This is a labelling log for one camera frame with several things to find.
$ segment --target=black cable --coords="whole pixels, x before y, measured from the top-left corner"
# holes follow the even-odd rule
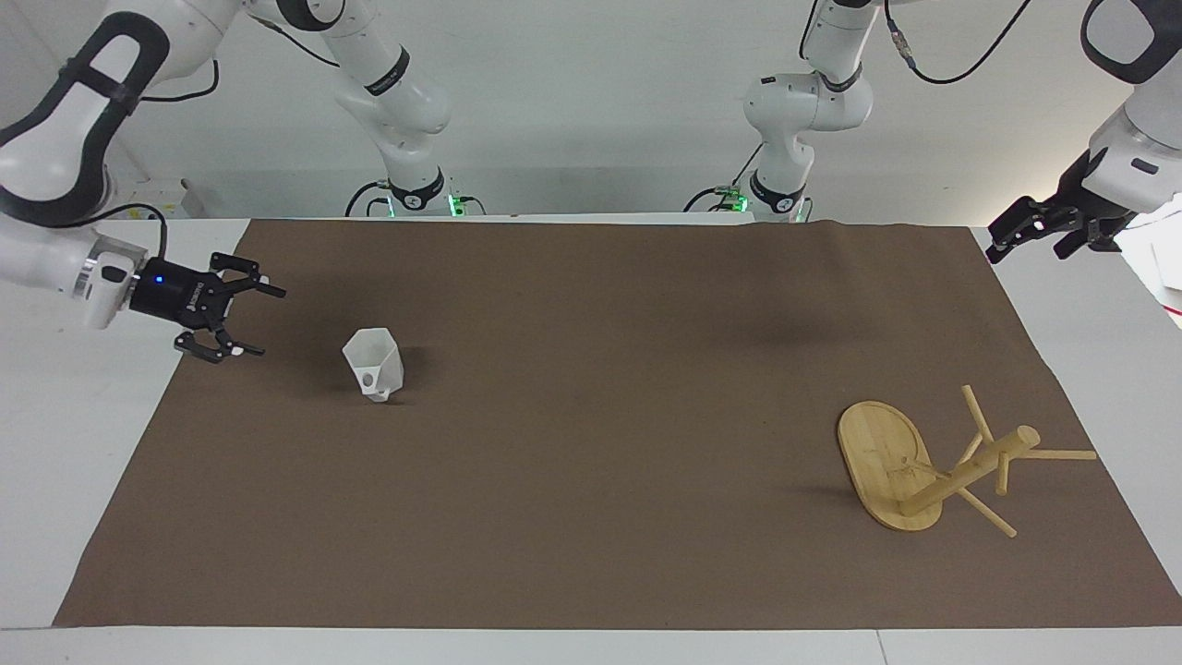
[[[890,0],[883,0],[883,12],[886,14],[886,28],[890,30],[891,38],[895,40],[895,47],[898,50],[900,56],[903,57],[903,60],[907,61],[907,66],[913,72],[915,72],[915,76],[934,85],[949,85],[953,83],[959,83],[961,80],[965,80],[969,76],[973,76],[973,72],[980,69],[980,66],[983,65],[985,61],[988,60],[991,56],[993,56],[993,52],[998,50],[998,46],[1001,45],[1001,41],[1006,38],[1007,34],[1009,34],[1011,28],[1014,27],[1014,24],[1018,22],[1018,19],[1020,19],[1022,13],[1026,12],[1026,7],[1028,7],[1030,4],[1031,0],[1022,0],[1021,6],[1019,6],[1018,11],[1014,12],[1014,15],[1009,19],[1009,22],[1006,24],[1006,27],[1001,31],[1001,34],[999,34],[998,38],[993,40],[993,45],[989,46],[989,50],[986,51],[983,56],[981,56],[981,59],[979,59],[972,67],[969,67],[965,72],[954,76],[952,78],[933,78],[920,71],[920,66],[916,64],[915,58],[911,56],[911,47],[908,45],[907,38],[903,37],[903,31],[900,30],[898,24],[896,24],[895,19],[891,17]]]
[[[807,60],[805,58],[805,40],[808,39],[808,31],[812,30],[812,20],[817,15],[817,5],[820,0],[813,0],[813,6],[808,9],[808,22],[805,24],[805,31],[800,33],[800,47],[797,48],[797,53],[800,56],[801,60]]]
[[[696,202],[701,201],[702,198],[704,198],[704,197],[709,196],[710,194],[713,194],[714,189],[716,189],[716,188],[715,187],[710,187],[709,189],[702,189],[697,194],[694,194],[694,197],[690,198],[688,203],[686,203],[686,207],[682,208],[681,211],[688,213],[690,210],[690,208],[694,207],[694,203],[696,203]]]
[[[387,198],[374,198],[374,200],[371,200],[369,203],[365,203],[365,216],[374,216],[371,214],[371,211],[372,211],[371,208],[374,207],[374,203],[387,203],[387,204],[389,204],[389,202],[390,201],[388,201]]]
[[[483,215],[488,214],[488,210],[485,209],[483,201],[481,201],[480,198],[478,198],[475,196],[460,196],[460,202],[461,203],[467,203],[468,201],[472,201],[472,202],[476,203],[478,206],[480,206],[480,214],[483,214]]]
[[[345,216],[352,216],[352,214],[353,214],[353,206],[357,204],[357,201],[359,201],[361,197],[366,191],[369,191],[370,189],[377,189],[377,188],[384,188],[384,187],[385,187],[385,181],[384,180],[375,180],[374,182],[370,182],[369,184],[365,184],[361,189],[358,189],[357,193],[353,194],[353,197],[349,198],[349,204],[345,206]]]
[[[221,84],[221,66],[217,64],[217,58],[214,58],[214,82],[209,87],[202,90],[201,92],[189,92],[188,94],[181,94],[180,97],[141,97],[141,102],[188,102],[189,99],[196,99],[197,97],[206,97],[213,94],[217,90],[217,85]]]
[[[747,172],[747,167],[749,167],[751,163],[755,161],[755,157],[759,155],[759,151],[764,149],[764,145],[766,145],[766,143],[760,143],[759,146],[755,148],[755,151],[751,154],[751,157],[747,158],[747,163],[745,163],[742,168],[739,169],[739,174],[735,175],[735,178],[730,181],[732,189],[734,189],[735,185],[739,184],[739,178],[742,177],[742,174]],[[722,206],[726,202],[727,202],[726,196],[719,198],[719,206]]]
[[[755,157],[759,155],[759,151],[764,149],[764,145],[765,145],[764,143],[760,143],[759,146],[755,148],[755,151],[751,154],[751,157],[747,158],[747,163],[745,163],[742,165],[742,168],[739,169],[739,172],[735,175],[734,180],[730,181],[730,188],[732,189],[734,189],[734,187],[736,184],[739,184],[739,178],[742,177],[742,174],[747,172],[747,167],[749,167],[751,163],[755,161]],[[699,191],[697,194],[695,194],[694,197],[690,198],[688,203],[686,203],[684,209],[682,209],[681,211],[688,213],[690,210],[690,208],[694,207],[694,203],[701,201],[702,198],[709,196],[710,194],[717,194],[717,193],[719,193],[719,188],[717,187],[710,187],[709,189],[702,189],[701,191]],[[727,201],[727,196],[726,196],[726,194],[722,194],[721,197],[719,198],[719,202],[714,207],[710,208],[710,211],[714,211],[714,208],[716,208],[719,206],[722,206],[723,203],[726,203],[726,201]]]
[[[117,214],[119,214],[122,211],[135,209],[135,208],[145,209],[149,213],[151,213],[152,216],[155,216],[156,219],[160,220],[160,250],[156,252],[156,255],[160,256],[160,257],[164,257],[164,253],[168,252],[168,220],[164,219],[164,213],[160,211],[155,206],[149,206],[148,203],[128,203],[125,206],[119,206],[117,208],[111,208],[111,209],[106,210],[105,213],[99,213],[99,214],[97,214],[95,216],[90,216],[90,217],[83,219],[80,221],[76,221],[76,222],[71,223],[70,226],[66,226],[66,227],[63,227],[63,228],[74,228],[74,227],[78,227],[78,226],[86,226],[89,223],[95,223],[96,221],[102,221],[104,219],[109,219],[111,216],[115,216],[115,215],[117,215]]]
[[[322,54],[317,53],[316,51],[313,51],[313,50],[309,48],[307,46],[304,46],[304,45],[303,45],[303,44],[301,44],[301,43],[299,41],[299,39],[296,39],[294,37],[292,37],[292,35],[287,34],[287,32],[286,32],[286,31],[285,31],[284,28],[279,27],[278,25],[275,25],[275,24],[273,24],[273,22],[271,22],[271,21],[267,21],[267,20],[264,20],[264,19],[260,19],[260,18],[258,18],[258,17],[252,17],[252,18],[253,18],[254,20],[259,21],[259,24],[260,24],[260,25],[262,25],[262,27],[265,27],[265,28],[267,28],[267,30],[269,30],[269,31],[272,31],[272,32],[277,32],[277,33],[279,33],[280,35],[282,35],[282,37],[284,37],[284,39],[286,39],[287,41],[291,41],[292,44],[294,44],[296,46],[298,46],[300,51],[303,51],[303,52],[307,53],[309,56],[312,56],[312,57],[313,57],[313,58],[316,58],[317,60],[320,60],[322,63],[324,63],[324,64],[329,65],[330,67],[339,67],[339,66],[340,66],[339,64],[337,64],[337,63],[333,63],[332,60],[330,60],[330,59],[325,58],[324,56],[322,56]]]
[[[807,210],[807,214],[805,214],[805,223],[807,223],[808,220],[812,219],[812,206],[813,206],[812,197],[805,196],[805,200],[800,203],[800,210],[797,213],[797,220],[799,221],[801,211]]]

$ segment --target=wooden peg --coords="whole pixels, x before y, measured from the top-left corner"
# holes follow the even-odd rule
[[[970,457],[976,455],[976,449],[981,448],[981,442],[983,441],[985,437],[982,437],[980,433],[973,437],[973,442],[970,442],[968,448],[965,449],[965,455],[962,455],[961,458],[956,461],[956,464],[965,464],[966,462],[969,461]]]
[[[1020,459],[1070,459],[1096,462],[1099,456],[1092,451],[1026,451]]]
[[[1011,527],[1009,523],[1002,520],[1000,515],[994,513],[988,506],[985,506],[985,503],[981,500],[976,498],[973,495],[973,493],[969,493],[965,488],[961,488],[956,490],[956,494],[963,497],[965,501],[967,501],[969,506],[975,508],[978,513],[983,515],[986,520],[993,522],[994,527],[1001,529],[1002,534],[1009,536],[1011,539],[1018,537],[1018,529]]]
[[[965,393],[965,403],[968,404],[968,411],[973,415],[973,422],[976,423],[976,431],[981,433],[981,438],[986,444],[992,444],[993,432],[989,431],[989,424],[985,422],[985,415],[981,413],[981,405],[976,403],[973,387],[961,386],[961,392]]]
[[[999,454],[998,455],[998,484],[994,487],[994,493],[999,497],[1004,497],[1009,494],[1009,455]]]

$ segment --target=black band on robot arm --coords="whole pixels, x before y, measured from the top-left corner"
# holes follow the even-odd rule
[[[316,18],[316,14],[313,14],[312,9],[309,7],[307,0],[275,1],[275,5],[279,7],[279,13],[284,15],[284,20],[296,30],[303,30],[304,32],[324,32],[337,25],[340,17],[345,15],[346,4],[348,0],[342,0],[340,12],[337,13],[337,18],[325,22]]]
[[[398,56],[398,60],[394,63],[390,71],[385,73],[382,78],[365,86],[365,90],[375,97],[381,97],[387,90],[394,87],[402,80],[402,77],[407,76],[407,70],[410,69],[410,52],[407,47],[402,47],[402,54]]]
[[[443,169],[439,169],[439,176],[428,184],[427,187],[421,187],[415,190],[402,189],[398,185],[390,183],[390,193],[394,197],[398,200],[408,210],[426,210],[427,206],[443,191],[443,187],[447,184],[447,178],[443,176]]]
[[[1182,8],[1180,8],[1177,0],[1132,0],[1134,6],[1141,11],[1152,28],[1154,40],[1136,60],[1118,63],[1100,53],[1087,38],[1087,26],[1091,24],[1096,9],[1105,1],[1092,0],[1084,13],[1084,21],[1079,28],[1079,39],[1084,45],[1084,52],[1087,53],[1087,58],[1092,63],[1096,63],[1096,66],[1121,80],[1134,85],[1145,83],[1182,50]]]
[[[805,188],[801,187],[799,190],[791,194],[775,191],[759,181],[759,171],[756,170],[751,174],[751,193],[754,194],[760,201],[767,203],[767,207],[772,208],[772,211],[777,214],[788,214],[804,197]]]
[[[853,71],[853,76],[842,83],[833,83],[829,79],[829,77],[820,72],[817,72],[817,74],[820,76],[820,82],[825,84],[825,89],[830,92],[846,92],[853,87],[853,84],[856,84],[859,78],[862,78],[862,63],[858,63],[858,69]]]

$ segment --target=brown table mat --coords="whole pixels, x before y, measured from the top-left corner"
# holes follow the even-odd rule
[[[920,628],[1182,624],[1102,464],[879,527],[837,441],[911,417],[1090,444],[967,229],[254,221],[265,359],[180,370],[58,626]],[[340,354],[388,326],[407,389]]]

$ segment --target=table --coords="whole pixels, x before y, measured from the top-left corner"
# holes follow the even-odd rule
[[[741,214],[487,217],[489,221],[742,223]],[[202,265],[246,220],[173,223],[173,260]],[[152,246],[152,222],[103,230]],[[987,234],[976,230],[983,245]],[[1175,586],[1182,581],[1182,332],[1116,255],[1015,250],[998,275]],[[1173,663],[1182,628],[771,633],[43,630],[177,357],[175,326],[122,314],[79,328],[76,302],[0,285],[6,424],[0,445],[0,660],[44,663]]]

